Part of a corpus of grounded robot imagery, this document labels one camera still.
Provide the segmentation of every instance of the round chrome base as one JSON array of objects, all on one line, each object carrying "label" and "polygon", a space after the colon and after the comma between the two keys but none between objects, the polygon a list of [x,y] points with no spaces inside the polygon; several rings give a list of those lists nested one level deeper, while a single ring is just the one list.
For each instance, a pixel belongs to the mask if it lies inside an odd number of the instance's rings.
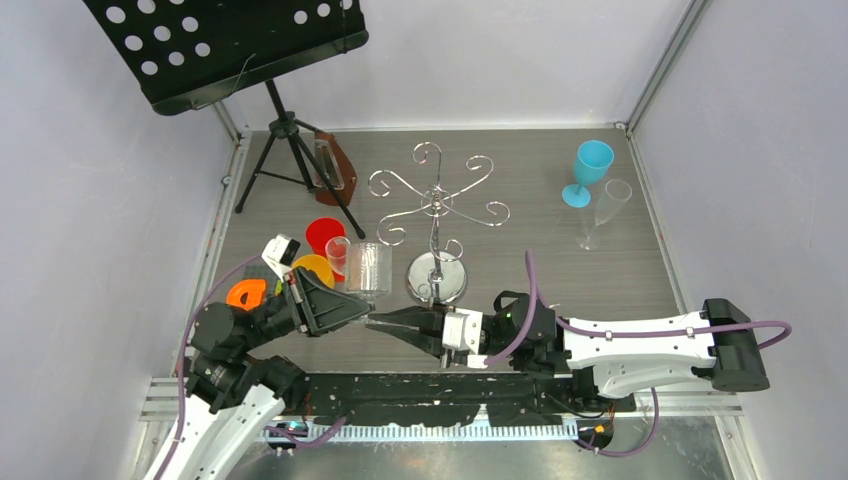
[{"label": "round chrome base", "polygon": [[[445,251],[440,252],[439,256],[456,258]],[[436,258],[430,252],[422,253],[409,265],[406,272],[406,290],[413,300],[427,305],[431,300],[449,305],[458,302],[465,294],[468,287],[465,265],[460,260],[439,263],[441,278],[436,275]]]}]

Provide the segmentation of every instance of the perforated black metal panel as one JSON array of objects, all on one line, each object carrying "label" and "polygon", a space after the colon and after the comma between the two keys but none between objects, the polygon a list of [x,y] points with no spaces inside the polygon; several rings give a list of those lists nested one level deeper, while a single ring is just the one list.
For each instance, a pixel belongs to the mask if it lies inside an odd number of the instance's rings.
[{"label": "perforated black metal panel", "polygon": [[162,115],[202,108],[368,40],[359,0],[84,1]]}]

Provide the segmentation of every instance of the yellow cup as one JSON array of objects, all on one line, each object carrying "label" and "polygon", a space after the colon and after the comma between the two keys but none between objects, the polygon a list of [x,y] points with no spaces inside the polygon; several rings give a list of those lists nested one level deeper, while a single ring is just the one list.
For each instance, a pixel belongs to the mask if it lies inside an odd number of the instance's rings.
[{"label": "yellow cup", "polygon": [[333,277],[333,269],[330,267],[330,262],[321,255],[310,253],[304,255],[292,264],[292,268],[303,267],[307,270],[315,272],[318,275],[318,280],[329,288],[336,286],[336,279]]}]

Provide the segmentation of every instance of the curled metal hook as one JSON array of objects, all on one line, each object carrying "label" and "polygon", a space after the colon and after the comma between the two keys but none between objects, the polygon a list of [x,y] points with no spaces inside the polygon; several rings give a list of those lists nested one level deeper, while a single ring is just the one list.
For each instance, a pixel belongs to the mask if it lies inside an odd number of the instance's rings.
[{"label": "curled metal hook", "polygon": [[[406,240],[406,229],[403,228],[403,227],[392,228],[392,225],[394,225],[394,222],[389,222],[387,225],[383,225],[383,224],[386,223],[386,221],[391,220],[393,218],[398,218],[398,217],[402,217],[404,215],[411,215],[413,213],[423,212],[424,209],[426,209],[426,208],[430,208],[430,205],[425,205],[421,208],[416,208],[415,210],[409,210],[407,212],[393,213],[391,215],[386,215],[385,217],[381,218],[380,221],[377,223],[377,238],[380,240],[380,242],[383,245],[391,245],[393,247],[400,245],[401,243],[403,243],[404,240]],[[401,233],[400,240],[398,240],[397,242],[390,242],[390,241],[384,239],[383,235],[380,233],[380,230],[384,230],[384,229],[387,232],[391,232],[391,233],[400,232]]]},{"label": "curled metal hook", "polygon": [[462,212],[459,212],[459,211],[457,211],[456,209],[453,209],[453,208],[451,208],[451,207],[448,207],[447,205],[444,205],[444,208],[446,208],[446,209],[450,210],[451,212],[453,212],[453,213],[455,213],[455,214],[459,215],[459,216],[460,216],[460,217],[462,217],[462,218],[465,218],[465,219],[467,219],[467,220],[471,220],[472,222],[479,223],[480,225],[485,225],[485,226],[487,226],[487,227],[500,227],[501,225],[503,225],[504,223],[506,223],[506,221],[507,221],[507,220],[509,220],[509,216],[510,216],[509,207],[507,207],[505,204],[503,204],[503,203],[501,203],[501,202],[498,202],[498,201],[494,201],[494,202],[489,202],[489,203],[487,203],[487,204],[486,204],[486,210],[488,210],[488,211],[489,211],[489,213],[491,213],[491,214],[492,214],[492,215],[494,215],[495,217],[497,217],[497,216],[499,216],[499,215],[498,215],[498,212],[497,212],[497,211],[495,211],[494,207],[502,207],[504,210],[506,210],[506,217],[505,217],[503,220],[500,220],[500,221],[498,221],[498,222],[484,222],[484,221],[482,221],[482,220],[477,220],[477,219],[476,219],[476,218],[474,218],[474,217],[469,217],[468,215],[466,215],[466,214],[464,214],[464,213],[462,213]]},{"label": "curled metal hook", "polygon": [[[436,185],[441,185],[441,182],[442,182],[442,149],[439,148],[438,145],[436,145],[433,142],[421,142],[421,143],[419,143],[418,145],[415,146],[415,148],[412,149],[412,161],[417,163],[418,165],[424,165],[425,163],[427,163],[427,152],[429,151],[430,147],[435,147],[435,149],[436,149],[436,151],[438,152],[438,155],[439,155],[439,159],[438,159],[439,160],[439,167],[436,170]],[[424,156],[421,157],[421,160],[419,160],[415,157],[416,154],[419,151],[424,152]]]},{"label": "curled metal hook", "polygon": [[463,188],[462,190],[460,190],[456,193],[453,193],[451,195],[448,195],[447,197],[445,197],[445,199],[457,197],[457,196],[459,196],[460,193],[465,193],[465,192],[471,190],[472,188],[476,187],[477,185],[480,185],[480,183],[483,182],[483,180],[489,178],[489,175],[491,175],[492,172],[495,171],[495,162],[493,162],[491,158],[489,158],[485,155],[474,155],[473,157],[466,160],[465,161],[465,168],[468,169],[469,172],[479,170],[479,169],[483,168],[483,166],[487,163],[489,164],[489,171],[486,172],[485,175],[480,177],[480,179],[478,179],[476,182],[472,183],[471,185]]},{"label": "curled metal hook", "polygon": [[415,192],[416,194],[418,194],[419,197],[424,196],[423,193],[419,192],[415,187],[410,185],[409,182],[404,180],[403,177],[401,177],[397,173],[395,173],[391,170],[377,170],[376,172],[372,173],[370,177],[368,177],[368,190],[371,192],[371,195],[374,195],[375,197],[386,197],[392,192],[392,187],[390,187],[389,184],[387,184],[385,180],[380,180],[379,182],[380,182],[380,185],[382,185],[383,187],[386,188],[386,191],[383,192],[383,193],[377,193],[377,192],[374,191],[374,185],[373,185],[374,178],[377,177],[378,175],[391,175],[391,176],[395,177],[400,183],[404,184],[404,186],[406,186],[406,188],[408,188],[408,189],[412,190],[413,192]]},{"label": "curled metal hook", "polygon": [[[459,247],[459,253],[451,253],[449,251],[450,245],[454,244]],[[453,258],[450,257],[442,257],[440,255],[441,252],[449,253],[453,255]],[[462,254],[465,252],[465,249],[462,247],[462,243],[455,238],[451,238],[445,243],[445,248],[441,248],[439,246],[439,217],[433,217],[433,226],[430,228],[430,253],[436,257],[436,260],[440,262],[455,262],[462,257]]]}]

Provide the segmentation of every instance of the metal drying rack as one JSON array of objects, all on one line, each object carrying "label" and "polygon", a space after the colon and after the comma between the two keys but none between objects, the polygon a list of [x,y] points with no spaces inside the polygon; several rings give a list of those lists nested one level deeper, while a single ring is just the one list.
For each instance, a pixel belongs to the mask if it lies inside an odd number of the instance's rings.
[{"label": "metal drying rack", "polygon": [[[505,212],[505,216],[502,220],[485,222],[453,208],[454,199],[489,178],[495,170],[495,164],[491,158],[484,155],[474,155],[469,158],[465,161],[465,168],[468,169],[468,171],[474,172],[484,167],[488,167],[489,171],[476,182],[468,185],[462,190],[456,193],[450,193],[442,188],[442,149],[439,148],[438,145],[432,142],[419,143],[412,149],[412,160],[419,165],[424,165],[427,163],[428,153],[433,150],[435,150],[438,154],[436,183],[429,185],[427,190],[424,192],[421,192],[410,185],[409,182],[404,180],[403,177],[392,170],[377,170],[372,173],[371,177],[368,178],[368,189],[374,196],[388,196],[389,193],[391,193],[391,187],[389,187],[385,180],[378,177],[381,175],[390,175],[400,181],[404,186],[406,186],[406,188],[412,190],[416,195],[421,197],[421,206],[419,208],[406,212],[393,213],[383,217],[380,220],[380,223],[377,224],[377,238],[380,239],[380,242],[386,245],[400,245],[406,239],[406,230],[403,227],[394,227],[395,219],[418,212],[424,212],[425,215],[432,217],[433,224],[430,228],[429,251],[416,257],[409,265],[406,287],[412,298],[421,303],[451,304],[458,302],[468,287],[468,273],[465,266],[460,261],[465,250],[462,243],[455,238],[449,239],[445,243],[444,248],[441,248],[439,241],[439,219],[452,212],[474,223],[479,223],[480,225],[485,225],[487,227],[499,227],[509,220],[510,212],[509,207],[502,202],[488,202],[486,204],[486,210],[489,213],[495,217],[500,217],[500,213]],[[382,185],[385,188],[385,191],[382,193],[376,192],[374,190],[375,182]],[[396,235],[398,232],[401,234],[400,240],[392,242],[386,239],[386,235]],[[451,244],[454,246],[455,253],[448,251]]]}]

